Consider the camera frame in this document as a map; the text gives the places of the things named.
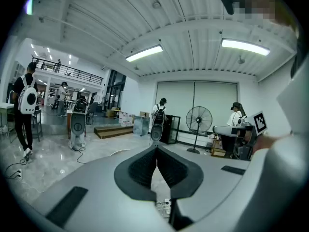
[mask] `ceiling light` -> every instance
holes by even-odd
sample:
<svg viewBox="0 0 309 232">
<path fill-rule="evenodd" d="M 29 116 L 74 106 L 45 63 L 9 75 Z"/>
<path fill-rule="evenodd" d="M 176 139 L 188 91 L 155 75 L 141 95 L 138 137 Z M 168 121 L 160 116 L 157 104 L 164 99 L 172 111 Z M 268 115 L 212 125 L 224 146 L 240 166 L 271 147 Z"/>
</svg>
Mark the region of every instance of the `ceiling light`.
<svg viewBox="0 0 309 232">
<path fill-rule="evenodd" d="M 28 0 L 26 2 L 26 13 L 28 15 L 32 15 L 32 2 L 33 2 L 33 0 Z"/>
<path fill-rule="evenodd" d="M 153 46 L 151 48 L 148 48 L 146 50 L 142 50 L 140 52 L 137 52 L 129 57 L 126 57 L 126 60 L 129 61 L 129 62 L 132 62 L 134 60 L 137 60 L 139 58 L 143 58 L 145 56 L 148 56 L 148 55 L 151 55 L 151 54 L 154 54 L 154 53 L 158 53 L 158 52 L 162 52 L 163 51 L 163 48 L 162 46 L 160 45 L 156 45 L 156 46 Z"/>
<path fill-rule="evenodd" d="M 255 52 L 264 56 L 267 56 L 270 53 L 270 50 L 265 47 L 248 42 L 225 39 L 225 38 L 222 39 L 221 46 Z"/>
</svg>

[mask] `wooden platform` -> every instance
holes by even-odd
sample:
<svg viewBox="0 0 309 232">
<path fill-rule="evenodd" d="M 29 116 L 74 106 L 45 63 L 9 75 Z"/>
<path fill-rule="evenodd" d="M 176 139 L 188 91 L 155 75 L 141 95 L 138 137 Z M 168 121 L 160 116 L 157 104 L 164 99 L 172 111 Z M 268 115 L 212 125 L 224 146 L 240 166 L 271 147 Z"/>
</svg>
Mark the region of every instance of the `wooden platform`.
<svg viewBox="0 0 309 232">
<path fill-rule="evenodd" d="M 120 127 L 120 126 L 95 127 L 95 134 L 100 139 L 126 135 L 126 134 L 130 134 L 132 132 L 133 132 L 133 126 L 128 126 L 128 127 Z"/>
</svg>

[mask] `balcony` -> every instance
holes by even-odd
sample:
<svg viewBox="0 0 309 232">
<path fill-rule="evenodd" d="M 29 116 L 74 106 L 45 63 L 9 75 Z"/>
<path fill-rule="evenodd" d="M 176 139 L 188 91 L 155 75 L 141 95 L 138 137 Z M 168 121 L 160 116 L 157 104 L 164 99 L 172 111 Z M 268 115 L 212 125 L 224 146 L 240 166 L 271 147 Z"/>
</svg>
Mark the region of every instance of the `balcony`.
<svg viewBox="0 0 309 232">
<path fill-rule="evenodd" d="M 75 77 L 77 79 L 83 80 L 83 81 L 88 81 L 94 84 L 102 84 L 102 77 L 99 77 L 97 75 L 93 75 L 87 72 L 83 72 L 77 69 L 74 69 L 72 67 L 63 65 L 63 64 L 58 64 L 52 61 L 48 61 L 45 59 L 41 58 L 32 58 L 32 62 L 37 63 L 37 68 L 40 70 L 45 70 L 48 72 L 54 72 L 58 74 L 62 74 L 65 76 L 70 76 L 70 77 Z"/>
</svg>

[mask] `black pants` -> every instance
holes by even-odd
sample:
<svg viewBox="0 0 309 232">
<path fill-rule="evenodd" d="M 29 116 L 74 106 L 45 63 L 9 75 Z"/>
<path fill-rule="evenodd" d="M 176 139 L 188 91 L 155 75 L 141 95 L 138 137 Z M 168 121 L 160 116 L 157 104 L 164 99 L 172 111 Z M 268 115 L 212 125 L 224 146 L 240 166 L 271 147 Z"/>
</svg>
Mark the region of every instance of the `black pants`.
<svg viewBox="0 0 309 232">
<path fill-rule="evenodd" d="M 15 111 L 15 130 L 17 133 L 17 137 L 19 142 L 23 146 L 23 149 L 27 148 L 32 150 L 32 131 L 31 131 L 31 114 L 22 114 L 20 111 Z M 23 124 L 25 126 L 27 142 L 26 144 L 24 135 L 23 135 Z"/>
<path fill-rule="evenodd" d="M 222 149 L 226 151 L 224 158 L 230 158 L 230 156 L 233 154 L 236 138 L 228 137 L 225 135 L 220 135 L 220 137 L 222 140 Z"/>
</svg>

